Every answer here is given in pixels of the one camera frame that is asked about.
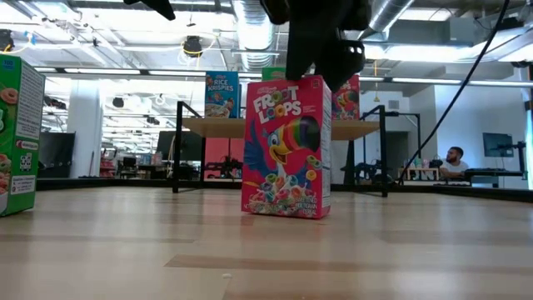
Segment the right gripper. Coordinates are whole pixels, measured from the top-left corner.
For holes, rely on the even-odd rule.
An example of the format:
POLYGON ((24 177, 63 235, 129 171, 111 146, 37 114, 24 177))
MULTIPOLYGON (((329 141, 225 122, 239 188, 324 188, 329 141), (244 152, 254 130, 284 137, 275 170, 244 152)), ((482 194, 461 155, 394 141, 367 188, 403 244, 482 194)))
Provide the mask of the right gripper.
POLYGON ((260 0, 260 4, 273 24, 289 23, 287 80, 299 80, 315 61, 315 74, 336 93, 364 68, 364 44, 339 37, 343 31, 369 27, 367 0, 260 0))

